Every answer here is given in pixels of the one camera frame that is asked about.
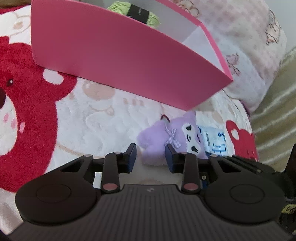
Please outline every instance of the striped fabric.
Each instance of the striped fabric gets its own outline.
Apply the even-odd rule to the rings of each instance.
[[[296,143],[296,47],[285,55],[251,126],[260,162],[283,171]]]

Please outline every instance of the purple bow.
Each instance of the purple bow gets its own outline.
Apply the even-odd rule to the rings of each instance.
[[[176,128],[172,128],[171,131],[168,129],[167,125],[165,125],[165,131],[169,134],[170,138],[166,141],[165,145],[170,143],[173,144],[177,149],[181,147],[181,144],[178,140],[175,139]]]

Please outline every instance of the purple plush toy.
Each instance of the purple plush toy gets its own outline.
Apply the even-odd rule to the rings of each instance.
[[[171,143],[177,152],[190,152],[198,158],[207,159],[193,111],[186,112],[183,117],[172,119],[170,122],[164,120],[155,122],[153,126],[143,130],[137,140],[138,145],[144,148],[142,160],[148,165],[167,164],[165,146],[168,143]]]

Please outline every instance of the round black disc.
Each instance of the round black disc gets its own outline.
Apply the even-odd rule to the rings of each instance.
[[[225,219],[253,224],[277,219],[285,195],[276,184],[259,176],[228,173],[208,186],[205,201]]]
[[[15,203],[21,217],[31,223],[55,225],[73,221],[96,203],[93,186],[72,172],[45,174],[22,186]]]

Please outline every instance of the pink box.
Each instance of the pink box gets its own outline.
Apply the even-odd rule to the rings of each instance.
[[[160,19],[153,29],[72,0],[34,0],[32,53],[45,68],[190,110],[232,82],[206,27],[168,0],[133,0]]]

